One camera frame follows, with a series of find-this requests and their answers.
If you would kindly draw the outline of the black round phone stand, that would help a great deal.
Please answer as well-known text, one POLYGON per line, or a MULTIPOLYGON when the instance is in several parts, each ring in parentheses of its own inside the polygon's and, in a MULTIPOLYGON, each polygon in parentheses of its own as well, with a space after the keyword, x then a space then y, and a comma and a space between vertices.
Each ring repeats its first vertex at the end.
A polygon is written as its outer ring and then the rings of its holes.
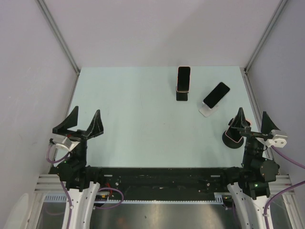
POLYGON ((230 132, 226 130, 222 135, 223 143, 231 149, 238 149, 244 144, 244 138, 241 137, 238 141, 233 140, 228 134, 230 132))

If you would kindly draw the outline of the blue phone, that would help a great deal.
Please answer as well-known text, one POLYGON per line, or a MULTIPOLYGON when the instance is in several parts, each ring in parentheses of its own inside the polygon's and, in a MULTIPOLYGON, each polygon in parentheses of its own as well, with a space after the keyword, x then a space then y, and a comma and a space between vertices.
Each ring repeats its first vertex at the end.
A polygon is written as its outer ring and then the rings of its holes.
POLYGON ((210 109, 214 108, 230 91, 230 88, 220 82, 217 86, 204 98, 203 103, 210 109))

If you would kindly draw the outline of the white phone stand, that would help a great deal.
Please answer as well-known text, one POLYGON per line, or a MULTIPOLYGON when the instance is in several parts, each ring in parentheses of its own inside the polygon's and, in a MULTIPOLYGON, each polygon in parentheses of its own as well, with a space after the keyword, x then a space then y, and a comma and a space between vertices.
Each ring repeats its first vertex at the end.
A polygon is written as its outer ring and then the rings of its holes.
POLYGON ((204 101, 202 101, 203 106, 199 109, 199 112, 204 117, 209 117, 214 112, 216 112, 216 110, 219 108, 219 105, 224 98, 225 98, 225 96, 223 96, 213 108, 210 108, 204 101))

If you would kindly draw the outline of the pink case phone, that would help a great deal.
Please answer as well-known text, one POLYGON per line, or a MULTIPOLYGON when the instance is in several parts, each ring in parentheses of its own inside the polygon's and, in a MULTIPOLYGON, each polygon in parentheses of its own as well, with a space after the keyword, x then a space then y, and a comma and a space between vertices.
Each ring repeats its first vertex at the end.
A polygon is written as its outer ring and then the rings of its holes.
POLYGON ((190 66, 179 66, 178 67, 177 86, 176 86, 177 92, 180 92, 180 93, 189 92, 190 75, 191 75, 190 66))

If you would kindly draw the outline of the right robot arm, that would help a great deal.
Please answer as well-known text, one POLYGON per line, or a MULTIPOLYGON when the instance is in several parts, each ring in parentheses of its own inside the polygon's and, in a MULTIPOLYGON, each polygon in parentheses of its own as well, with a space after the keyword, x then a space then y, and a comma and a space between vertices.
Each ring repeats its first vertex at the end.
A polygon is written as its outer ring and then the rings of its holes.
POLYGON ((273 146, 284 147, 286 133, 273 123, 267 112, 263 113, 261 131, 253 132, 243 108, 239 108, 224 131, 222 141, 231 149, 244 147, 241 167, 227 169, 220 179, 220 187, 232 196, 241 227, 273 228, 265 218, 270 213, 269 184, 276 181, 280 166, 274 160, 265 158, 263 152, 273 146))

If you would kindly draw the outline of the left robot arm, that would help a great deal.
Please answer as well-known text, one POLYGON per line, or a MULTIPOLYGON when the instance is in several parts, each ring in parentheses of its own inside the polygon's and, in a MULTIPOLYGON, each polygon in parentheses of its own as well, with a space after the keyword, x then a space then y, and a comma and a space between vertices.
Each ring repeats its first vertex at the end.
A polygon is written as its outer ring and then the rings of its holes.
POLYGON ((98 167, 87 165, 88 140, 103 134, 101 112, 97 110, 86 130, 73 131, 78 124, 78 106, 52 129, 55 138, 50 140, 57 149, 67 151, 62 159, 53 161, 55 174, 59 177, 66 194, 64 229, 88 229, 97 192, 104 188, 105 178, 98 167))

